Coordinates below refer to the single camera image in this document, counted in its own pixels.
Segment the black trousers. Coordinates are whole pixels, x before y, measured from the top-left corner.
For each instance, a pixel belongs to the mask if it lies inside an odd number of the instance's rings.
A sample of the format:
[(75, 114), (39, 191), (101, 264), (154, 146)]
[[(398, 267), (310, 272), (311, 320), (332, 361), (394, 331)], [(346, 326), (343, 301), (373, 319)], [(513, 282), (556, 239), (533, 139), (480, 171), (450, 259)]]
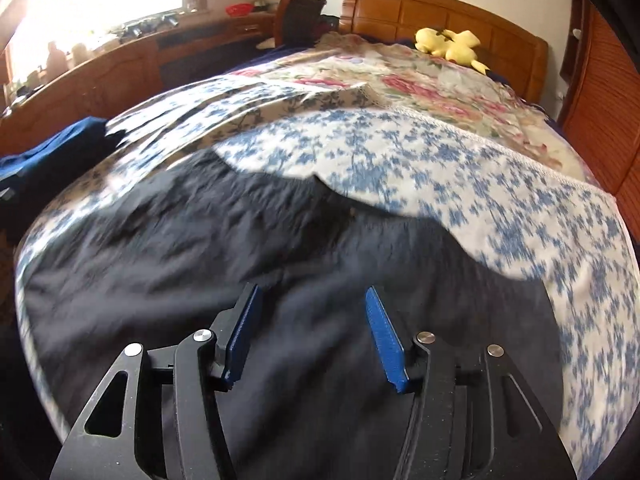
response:
[(237, 172), (204, 151), (48, 243), (23, 276), (51, 394), (74, 420), (126, 344), (176, 344), (248, 283), (262, 318), (219, 400), (242, 479), (388, 479), (411, 401), (387, 382), (364, 295), (397, 290), (415, 330), (501, 344), (550, 418), (559, 329), (544, 284), (491, 271), (432, 219), (395, 217), (317, 178)]

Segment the blue floral white blanket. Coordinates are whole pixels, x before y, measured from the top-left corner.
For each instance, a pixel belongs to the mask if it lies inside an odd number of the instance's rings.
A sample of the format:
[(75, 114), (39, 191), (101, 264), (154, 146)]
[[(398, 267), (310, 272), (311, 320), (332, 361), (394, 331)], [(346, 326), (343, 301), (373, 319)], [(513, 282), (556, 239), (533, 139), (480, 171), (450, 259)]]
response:
[(440, 222), (511, 278), (547, 287), (561, 336), (561, 438), (579, 478), (612, 454), (639, 402), (639, 265), (615, 198), (368, 84), (220, 76), (112, 119), (117, 151), (56, 198), (16, 257), (15, 305), (30, 374), (53, 428), (68, 425), (40, 365), (27, 275), (73, 223), (138, 182), (213, 148), (239, 170), (304, 178)]

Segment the dark blue bed sheet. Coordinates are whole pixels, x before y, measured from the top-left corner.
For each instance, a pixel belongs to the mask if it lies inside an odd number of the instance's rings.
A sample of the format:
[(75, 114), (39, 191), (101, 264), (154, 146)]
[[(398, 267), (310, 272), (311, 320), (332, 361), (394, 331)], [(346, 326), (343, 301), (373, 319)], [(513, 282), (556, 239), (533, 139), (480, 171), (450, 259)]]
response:
[(110, 156), (125, 136), (86, 117), (35, 148), (1, 159), (1, 232), (18, 244), (43, 208), (64, 188)]

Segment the pink floral quilt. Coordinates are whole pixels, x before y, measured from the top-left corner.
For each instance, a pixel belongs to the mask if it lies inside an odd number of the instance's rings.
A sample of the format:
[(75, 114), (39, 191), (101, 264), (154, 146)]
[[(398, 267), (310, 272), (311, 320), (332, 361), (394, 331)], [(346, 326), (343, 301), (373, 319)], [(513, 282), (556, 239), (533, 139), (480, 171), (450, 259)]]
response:
[(493, 140), (551, 169), (570, 169), (566, 146), (547, 115), (508, 84), (403, 44), (329, 32), (310, 49), (256, 60), (231, 73), (322, 87), (366, 84), (390, 104)]

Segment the wooden louvered wardrobe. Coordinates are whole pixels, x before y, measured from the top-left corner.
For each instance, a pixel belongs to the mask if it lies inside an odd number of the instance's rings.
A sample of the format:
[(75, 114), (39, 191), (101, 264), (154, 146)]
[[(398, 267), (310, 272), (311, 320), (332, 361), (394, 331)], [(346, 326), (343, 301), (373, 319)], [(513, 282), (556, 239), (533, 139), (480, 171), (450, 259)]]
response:
[(639, 238), (639, 73), (589, 0), (572, 0), (561, 76), (570, 84), (559, 124)]

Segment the yellow plush toy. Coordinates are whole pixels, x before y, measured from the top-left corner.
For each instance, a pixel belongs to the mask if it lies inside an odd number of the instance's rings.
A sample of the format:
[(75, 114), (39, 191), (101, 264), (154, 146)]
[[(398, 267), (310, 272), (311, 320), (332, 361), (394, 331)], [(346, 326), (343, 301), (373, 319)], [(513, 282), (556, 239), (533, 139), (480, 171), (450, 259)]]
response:
[(443, 29), (439, 32), (436, 29), (424, 27), (414, 35), (414, 46), (420, 52), (471, 67), (483, 75), (486, 75), (489, 70), (478, 60), (475, 49), (480, 46), (480, 40), (470, 30), (453, 32)]

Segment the wooden headboard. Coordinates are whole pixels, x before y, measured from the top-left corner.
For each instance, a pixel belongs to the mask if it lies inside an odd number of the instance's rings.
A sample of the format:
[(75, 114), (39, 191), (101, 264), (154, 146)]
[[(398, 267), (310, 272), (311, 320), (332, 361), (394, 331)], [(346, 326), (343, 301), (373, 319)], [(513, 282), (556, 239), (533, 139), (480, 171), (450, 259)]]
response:
[(410, 40), (424, 27), (470, 30), (480, 62), (515, 93), (538, 103), (548, 70), (547, 41), (497, 14), (459, 0), (343, 0), (338, 31), (382, 42)]

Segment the red bowl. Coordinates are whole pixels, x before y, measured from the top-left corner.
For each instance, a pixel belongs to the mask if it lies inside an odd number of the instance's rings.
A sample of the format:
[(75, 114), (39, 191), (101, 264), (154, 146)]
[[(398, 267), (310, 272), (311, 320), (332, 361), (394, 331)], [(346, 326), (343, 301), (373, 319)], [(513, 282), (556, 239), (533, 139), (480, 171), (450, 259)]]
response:
[(233, 3), (224, 9), (230, 18), (244, 18), (254, 11), (254, 4), (251, 2)]

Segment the dark wooden chair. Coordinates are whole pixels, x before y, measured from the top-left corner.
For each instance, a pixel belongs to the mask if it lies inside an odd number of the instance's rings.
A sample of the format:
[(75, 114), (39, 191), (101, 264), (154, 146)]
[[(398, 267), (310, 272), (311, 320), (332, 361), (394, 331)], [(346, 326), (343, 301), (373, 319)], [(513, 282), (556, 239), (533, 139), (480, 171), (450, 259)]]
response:
[(276, 47), (301, 47), (311, 42), (326, 0), (280, 0), (273, 22)]

